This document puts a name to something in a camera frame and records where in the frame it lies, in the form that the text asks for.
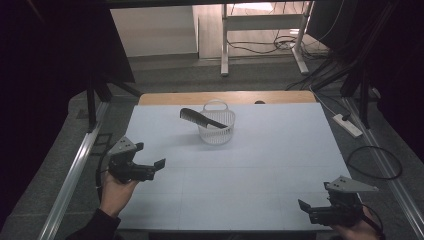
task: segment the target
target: power strip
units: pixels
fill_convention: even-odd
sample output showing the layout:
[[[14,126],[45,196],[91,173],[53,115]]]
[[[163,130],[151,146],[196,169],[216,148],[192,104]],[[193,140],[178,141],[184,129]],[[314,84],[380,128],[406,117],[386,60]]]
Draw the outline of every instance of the power strip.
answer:
[[[353,125],[349,120],[343,121],[343,116],[337,114],[333,117],[334,121],[342,126],[352,137],[357,138],[362,135],[361,130],[359,130],[355,125]]]

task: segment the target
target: sleeve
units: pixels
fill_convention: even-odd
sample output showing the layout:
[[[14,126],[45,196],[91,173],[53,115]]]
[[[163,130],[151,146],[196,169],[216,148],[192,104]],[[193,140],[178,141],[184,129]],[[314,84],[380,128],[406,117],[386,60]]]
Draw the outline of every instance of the sleeve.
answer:
[[[102,210],[97,209],[88,224],[69,235],[66,240],[113,240],[120,222],[121,219],[112,218]]]

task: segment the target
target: white tabletop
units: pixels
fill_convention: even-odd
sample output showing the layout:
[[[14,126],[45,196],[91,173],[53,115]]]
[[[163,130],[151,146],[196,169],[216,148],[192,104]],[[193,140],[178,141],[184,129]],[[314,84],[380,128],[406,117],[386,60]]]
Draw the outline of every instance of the white tabletop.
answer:
[[[166,158],[121,212],[122,229],[324,230],[297,199],[329,206],[323,182],[350,177],[319,103],[229,105],[233,138],[205,144],[182,107],[136,106],[126,136],[144,142],[134,162]]]

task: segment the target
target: hand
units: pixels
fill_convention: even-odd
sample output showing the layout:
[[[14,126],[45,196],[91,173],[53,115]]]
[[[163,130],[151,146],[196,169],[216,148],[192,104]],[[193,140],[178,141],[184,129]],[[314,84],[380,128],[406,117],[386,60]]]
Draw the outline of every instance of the hand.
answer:
[[[365,216],[373,219],[368,208],[363,208]],[[345,240],[378,240],[377,232],[368,223],[361,220],[353,227],[343,227],[340,225],[330,226],[336,230]]]
[[[123,184],[106,172],[103,182],[102,202],[100,210],[116,218],[130,200],[139,181]]]

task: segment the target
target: wire basket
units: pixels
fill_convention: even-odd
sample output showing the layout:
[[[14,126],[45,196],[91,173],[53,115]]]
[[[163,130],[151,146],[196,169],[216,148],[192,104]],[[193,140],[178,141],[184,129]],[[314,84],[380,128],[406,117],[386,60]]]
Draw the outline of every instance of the wire basket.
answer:
[[[207,110],[206,106],[212,103],[221,103],[225,105],[223,110]],[[213,99],[203,105],[203,110],[200,112],[204,116],[227,125],[226,128],[217,128],[212,125],[208,125],[207,128],[198,125],[200,137],[208,144],[220,145],[230,141],[234,133],[234,122],[236,120],[236,114],[228,109],[228,105],[220,100]]]

